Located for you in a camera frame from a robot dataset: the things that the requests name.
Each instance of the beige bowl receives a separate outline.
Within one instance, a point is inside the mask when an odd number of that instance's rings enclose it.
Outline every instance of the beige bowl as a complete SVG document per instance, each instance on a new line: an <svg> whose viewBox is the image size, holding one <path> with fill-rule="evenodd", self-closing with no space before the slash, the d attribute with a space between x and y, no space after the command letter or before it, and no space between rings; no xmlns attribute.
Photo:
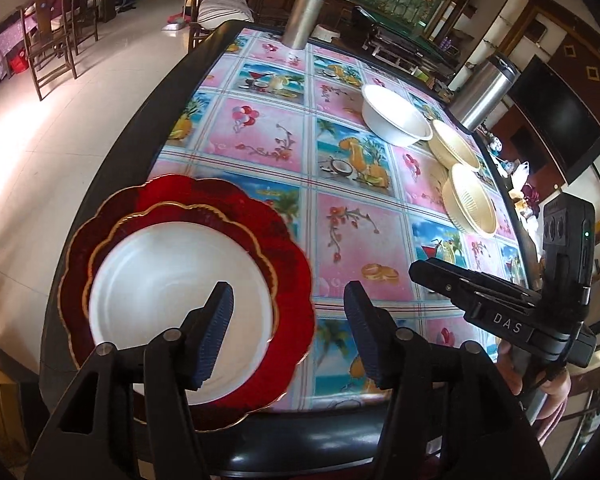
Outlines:
<svg viewBox="0 0 600 480"><path fill-rule="evenodd" d="M480 161L474 150L451 126L435 119L431 121L431 129L433 137L429 141L429 147L440 164L448 170L454 164L462 164L471 171L480 170Z"/></svg>
<svg viewBox="0 0 600 480"><path fill-rule="evenodd" d="M455 164L442 187L442 202L459 231L491 238L498 229L496 210L477 175L463 164Z"/></svg>

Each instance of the red plate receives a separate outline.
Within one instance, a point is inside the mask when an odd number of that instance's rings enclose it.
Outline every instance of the red plate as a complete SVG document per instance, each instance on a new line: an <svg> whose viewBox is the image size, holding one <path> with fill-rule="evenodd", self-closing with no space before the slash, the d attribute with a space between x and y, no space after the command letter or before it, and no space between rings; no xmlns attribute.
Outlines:
<svg viewBox="0 0 600 480"><path fill-rule="evenodd" d="M296 365L307 354L314 336L315 314L310 301L311 270L304 254L289 237L285 222L278 213L265 203L249 198L234 184L224 180L195 180L182 175L164 175L144 186L123 189L107 199L96 216L78 229L67 252L66 270L58 290L58 309L69 335L72 356L78 366L94 349L89 321L82 309L91 255L121 218L144 212L160 202L189 206L206 204L220 211L229 222L245 227L253 234L264 259L270 262L274 270L273 279L278 281L274 291L278 326L260 367L240 388L222 399L190 406L197 430L219 430L236 424L250 412L269 406L285 393ZM115 242L149 225L146 223L148 221L191 221L195 217L197 223L204 225L207 225L205 221L213 222L212 218L203 220L204 215L192 216L187 211L191 210L160 206L154 210L155 216L151 214L139 217L138 221L125 222L125 227L114 233ZM103 245L94 254L94 273L113 246L113 243ZM263 275L267 284L273 285L272 276L267 273ZM136 416L144 420L144 397L136 395L135 402Z"/></svg>

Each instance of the human hand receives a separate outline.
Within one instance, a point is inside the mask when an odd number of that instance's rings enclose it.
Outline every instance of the human hand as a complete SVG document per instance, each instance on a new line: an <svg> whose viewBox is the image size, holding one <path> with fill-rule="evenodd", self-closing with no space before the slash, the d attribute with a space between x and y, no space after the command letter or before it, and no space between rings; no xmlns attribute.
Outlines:
<svg viewBox="0 0 600 480"><path fill-rule="evenodd" d="M507 386L514 395L520 394L522 391L522 376L515 371L513 361L511 359L511 343L504 341L498 345L498 361L496 368L507 383ZM541 372L536 378L540 381L544 377L544 372ZM571 390L571 377L568 370L563 369L560 374L553 380L543 383L539 389L547 394L547 398L540 410L538 419L548 418L553 415L562 403L569 396Z"/></svg>

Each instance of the tiled floor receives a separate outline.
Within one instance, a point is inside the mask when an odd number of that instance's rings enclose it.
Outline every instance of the tiled floor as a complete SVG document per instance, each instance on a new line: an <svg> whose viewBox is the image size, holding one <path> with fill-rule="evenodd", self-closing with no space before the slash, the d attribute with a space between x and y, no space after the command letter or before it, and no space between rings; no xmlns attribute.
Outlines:
<svg viewBox="0 0 600 480"><path fill-rule="evenodd" d="M43 88L0 84L0 346L38 370L46 300L62 245L104 156L186 54L186 29L161 31L182 0L140 0L101 24L70 73Z"/></svg>

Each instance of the mop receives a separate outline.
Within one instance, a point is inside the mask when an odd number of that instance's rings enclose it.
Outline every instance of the mop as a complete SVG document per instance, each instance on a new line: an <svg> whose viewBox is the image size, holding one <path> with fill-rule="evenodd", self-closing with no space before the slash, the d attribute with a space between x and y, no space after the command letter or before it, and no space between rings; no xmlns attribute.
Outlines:
<svg viewBox="0 0 600 480"><path fill-rule="evenodd" d="M181 28L185 28L187 26L187 17L185 15L186 10L187 0L184 0L184 4L182 6L182 16L178 16L172 22L170 22L170 20L173 18L173 16L170 16L167 19L167 21L170 23L167 23L162 30L180 30Z"/></svg>

